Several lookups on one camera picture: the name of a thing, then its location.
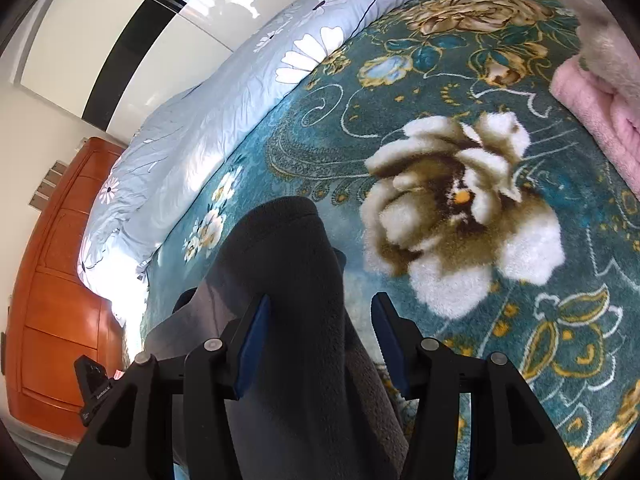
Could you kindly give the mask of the white glossy wardrobe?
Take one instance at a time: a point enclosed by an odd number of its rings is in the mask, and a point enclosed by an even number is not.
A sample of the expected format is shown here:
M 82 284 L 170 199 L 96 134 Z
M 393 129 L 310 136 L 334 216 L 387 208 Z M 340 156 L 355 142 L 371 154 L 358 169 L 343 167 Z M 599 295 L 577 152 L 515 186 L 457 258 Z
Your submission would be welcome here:
M 17 80 L 122 143 L 294 0 L 44 0 Z

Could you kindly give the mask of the pink fleece garment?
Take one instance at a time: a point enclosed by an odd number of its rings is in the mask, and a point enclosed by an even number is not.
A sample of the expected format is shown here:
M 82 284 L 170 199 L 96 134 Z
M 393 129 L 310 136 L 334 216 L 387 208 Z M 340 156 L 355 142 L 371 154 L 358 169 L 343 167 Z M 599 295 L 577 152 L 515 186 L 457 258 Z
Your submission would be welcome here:
M 596 140 L 608 161 L 639 197 L 639 113 L 575 55 L 554 72 L 550 92 Z

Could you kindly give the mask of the black and white fleece hoodie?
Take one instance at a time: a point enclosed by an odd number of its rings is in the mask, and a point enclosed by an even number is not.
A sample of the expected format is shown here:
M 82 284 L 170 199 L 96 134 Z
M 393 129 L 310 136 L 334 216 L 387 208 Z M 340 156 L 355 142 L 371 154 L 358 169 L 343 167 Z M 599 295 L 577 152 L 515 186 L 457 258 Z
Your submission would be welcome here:
M 206 278 L 145 349 L 181 356 L 270 300 L 264 348 L 229 426 L 247 479 L 396 479 L 408 443 L 344 301 L 345 258 L 314 203 L 283 197 L 246 214 Z

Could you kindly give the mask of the orange wooden headboard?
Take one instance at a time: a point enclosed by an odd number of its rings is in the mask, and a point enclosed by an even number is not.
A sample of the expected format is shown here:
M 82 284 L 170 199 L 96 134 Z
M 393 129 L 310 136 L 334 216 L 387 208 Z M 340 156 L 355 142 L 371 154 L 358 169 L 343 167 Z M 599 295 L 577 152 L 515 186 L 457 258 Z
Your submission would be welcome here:
M 124 364 L 124 331 L 110 303 L 77 274 L 91 206 L 120 154 L 119 146 L 91 138 L 72 160 L 32 231 L 9 307 L 3 356 L 9 412 L 74 442 L 86 431 L 75 361 L 88 356 L 107 373 Z

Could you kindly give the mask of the beige fluffy garment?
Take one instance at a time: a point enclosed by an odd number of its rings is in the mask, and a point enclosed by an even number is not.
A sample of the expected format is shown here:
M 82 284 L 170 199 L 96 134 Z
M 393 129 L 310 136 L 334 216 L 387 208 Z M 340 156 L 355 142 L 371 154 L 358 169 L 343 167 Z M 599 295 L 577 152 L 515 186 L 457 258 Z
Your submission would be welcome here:
M 639 57 L 602 0 L 560 0 L 578 18 L 580 55 L 590 73 L 639 110 Z

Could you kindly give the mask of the teal floral bed blanket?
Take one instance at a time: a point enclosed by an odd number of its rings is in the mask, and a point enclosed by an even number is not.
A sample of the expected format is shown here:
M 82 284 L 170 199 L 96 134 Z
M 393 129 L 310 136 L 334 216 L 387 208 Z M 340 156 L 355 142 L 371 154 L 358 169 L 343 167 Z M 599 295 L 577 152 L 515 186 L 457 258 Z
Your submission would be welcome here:
M 505 353 L 600 479 L 639 426 L 639 203 L 550 93 L 579 49 L 558 0 L 411 0 L 332 53 L 217 169 L 149 265 L 149 332 L 244 214 L 314 202 L 346 309 Z

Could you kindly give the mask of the light blue floral quilt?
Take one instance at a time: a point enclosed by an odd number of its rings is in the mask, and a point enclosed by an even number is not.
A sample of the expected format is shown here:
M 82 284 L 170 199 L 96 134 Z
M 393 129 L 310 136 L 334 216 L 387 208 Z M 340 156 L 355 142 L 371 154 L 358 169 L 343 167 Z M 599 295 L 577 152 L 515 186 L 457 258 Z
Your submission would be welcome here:
M 77 273 L 114 301 L 240 142 L 347 39 L 409 0 L 295 0 L 212 76 L 162 104 L 114 162 L 91 208 Z

